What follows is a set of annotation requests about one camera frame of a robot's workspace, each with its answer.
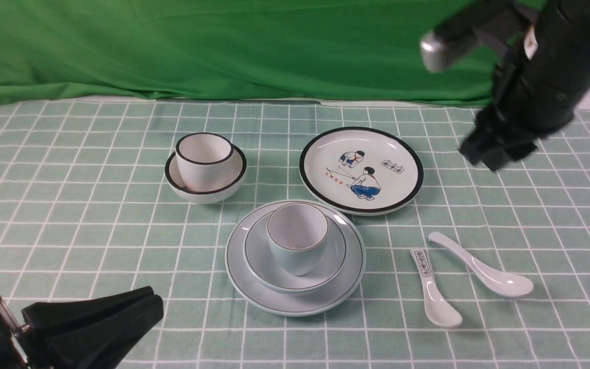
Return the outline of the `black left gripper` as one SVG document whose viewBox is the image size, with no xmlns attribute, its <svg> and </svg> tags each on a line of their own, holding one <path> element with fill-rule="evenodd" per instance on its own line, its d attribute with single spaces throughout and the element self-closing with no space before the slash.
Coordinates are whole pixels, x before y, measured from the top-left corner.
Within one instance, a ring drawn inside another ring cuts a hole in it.
<svg viewBox="0 0 590 369">
<path fill-rule="evenodd" d="M 163 318 L 151 287 L 115 296 L 34 303 L 20 324 L 0 295 L 0 368 L 115 368 Z M 30 328 L 28 355 L 23 347 Z"/>
</svg>

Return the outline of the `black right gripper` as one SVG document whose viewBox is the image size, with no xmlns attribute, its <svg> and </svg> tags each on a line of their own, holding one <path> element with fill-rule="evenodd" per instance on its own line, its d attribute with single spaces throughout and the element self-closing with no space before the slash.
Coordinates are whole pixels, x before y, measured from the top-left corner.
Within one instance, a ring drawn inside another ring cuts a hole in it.
<svg viewBox="0 0 590 369">
<path fill-rule="evenodd" d="M 496 172 L 536 152 L 535 140 L 564 128 L 572 119 L 577 93 L 543 81 L 529 70 L 526 58 L 502 60 L 492 82 L 492 100 L 478 112 L 459 153 L 471 165 Z"/>
</svg>

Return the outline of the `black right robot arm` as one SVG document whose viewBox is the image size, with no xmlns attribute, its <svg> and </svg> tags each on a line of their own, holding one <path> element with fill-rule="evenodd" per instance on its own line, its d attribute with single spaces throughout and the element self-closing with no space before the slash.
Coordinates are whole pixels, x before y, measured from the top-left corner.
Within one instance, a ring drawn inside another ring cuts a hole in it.
<svg viewBox="0 0 590 369">
<path fill-rule="evenodd" d="M 429 72 L 447 70 L 479 45 L 499 55 L 492 100 L 459 145 L 471 165 L 496 172 L 533 154 L 566 128 L 590 91 L 590 1 L 475 1 L 424 35 Z"/>
</svg>

